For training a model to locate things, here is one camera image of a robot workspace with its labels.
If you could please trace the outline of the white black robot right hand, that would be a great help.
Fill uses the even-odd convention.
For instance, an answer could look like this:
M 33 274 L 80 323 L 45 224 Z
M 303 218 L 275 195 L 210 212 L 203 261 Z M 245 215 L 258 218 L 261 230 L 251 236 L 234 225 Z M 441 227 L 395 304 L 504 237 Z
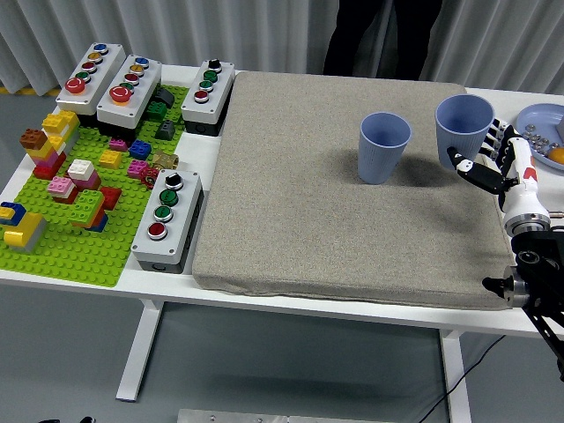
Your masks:
M 455 171 L 467 182 L 498 197 L 508 235 L 546 231 L 551 219 L 538 200 L 538 175 L 527 139 L 508 122 L 493 120 L 479 153 L 494 168 L 463 156 L 456 147 L 446 153 Z

